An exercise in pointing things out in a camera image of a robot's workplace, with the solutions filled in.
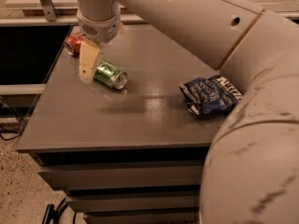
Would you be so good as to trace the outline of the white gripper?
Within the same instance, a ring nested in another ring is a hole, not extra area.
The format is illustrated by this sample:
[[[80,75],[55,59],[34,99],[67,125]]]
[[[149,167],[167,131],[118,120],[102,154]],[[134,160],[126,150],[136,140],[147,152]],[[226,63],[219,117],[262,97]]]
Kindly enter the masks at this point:
[[[90,83],[97,65],[103,60],[103,52],[96,43],[108,43],[118,34],[121,27],[121,12],[118,10],[107,20],[92,21],[79,11],[77,18],[80,31],[89,39],[80,45],[78,75],[82,82]]]

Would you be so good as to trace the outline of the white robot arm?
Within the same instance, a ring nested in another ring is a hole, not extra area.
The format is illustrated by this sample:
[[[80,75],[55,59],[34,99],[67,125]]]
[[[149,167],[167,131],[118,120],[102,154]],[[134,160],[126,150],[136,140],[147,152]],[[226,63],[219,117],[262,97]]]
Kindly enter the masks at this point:
[[[80,30],[113,39],[120,8],[218,74],[187,83],[193,113],[238,104],[206,156],[200,224],[299,224],[299,27],[246,0],[78,0]]]

